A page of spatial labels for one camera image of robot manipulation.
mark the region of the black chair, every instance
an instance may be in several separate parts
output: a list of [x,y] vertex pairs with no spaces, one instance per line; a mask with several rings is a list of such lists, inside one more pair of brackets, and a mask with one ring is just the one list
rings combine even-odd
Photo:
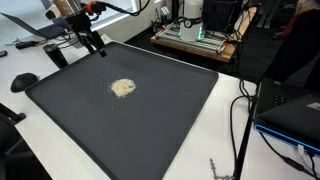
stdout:
[[[16,131],[14,125],[26,116],[24,114],[16,114],[9,108],[0,103],[0,180],[6,179],[6,164],[9,162],[19,161],[26,158],[31,158],[33,153],[31,151],[27,152],[16,152],[23,146],[24,140],[18,137],[18,132]],[[12,146],[8,146],[8,142],[14,141]]]

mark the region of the black tray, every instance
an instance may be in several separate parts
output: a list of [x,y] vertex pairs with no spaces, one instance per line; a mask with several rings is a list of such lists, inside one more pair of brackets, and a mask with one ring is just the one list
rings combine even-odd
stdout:
[[[218,74],[120,43],[87,55],[26,90],[112,179],[161,179]],[[122,78],[137,89],[109,90]]]

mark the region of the small metal part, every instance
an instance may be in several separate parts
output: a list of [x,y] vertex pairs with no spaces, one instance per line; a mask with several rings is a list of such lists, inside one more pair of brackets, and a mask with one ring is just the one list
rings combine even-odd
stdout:
[[218,176],[217,172],[216,172],[217,168],[215,167],[212,158],[210,158],[210,166],[211,166],[211,169],[212,169],[212,172],[213,172],[213,177],[214,177],[215,180],[219,180],[219,179],[221,179],[221,180],[232,180],[232,179],[234,179],[234,177],[228,176],[228,175],[226,175],[226,176]]

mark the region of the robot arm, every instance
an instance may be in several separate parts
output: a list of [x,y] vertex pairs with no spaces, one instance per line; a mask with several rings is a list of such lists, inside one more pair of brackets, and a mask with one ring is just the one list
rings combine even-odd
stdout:
[[109,7],[120,13],[138,16],[140,12],[148,6],[149,2],[150,0],[147,1],[144,7],[141,7],[141,0],[139,0],[139,11],[128,12],[106,2],[92,1],[89,4],[84,4],[81,3],[80,0],[53,0],[54,4],[47,10],[45,17],[52,20],[63,16],[81,44],[84,45],[91,54],[95,52],[91,46],[93,45],[100,55],[104,57],[106,56],[103,50],[104,43],[97,31],[91,31],[91,20],[86,13],[89,15],[100,15],[102,11],[106,11],[106,7]]

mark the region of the white cable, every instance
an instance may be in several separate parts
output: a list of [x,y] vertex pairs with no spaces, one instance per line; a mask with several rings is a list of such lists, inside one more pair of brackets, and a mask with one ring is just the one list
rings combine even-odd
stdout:
[[304,168],[309,171],[311,174],[313,174],[313,170],[312,168],[309,166],[309,164],[305,161],[304,157],[303,157],[303,154],[304,154],[304,147],[302,145],[298,145],[298,153],[299,153],[299,156],[300,156],[300,159],[304,165]]

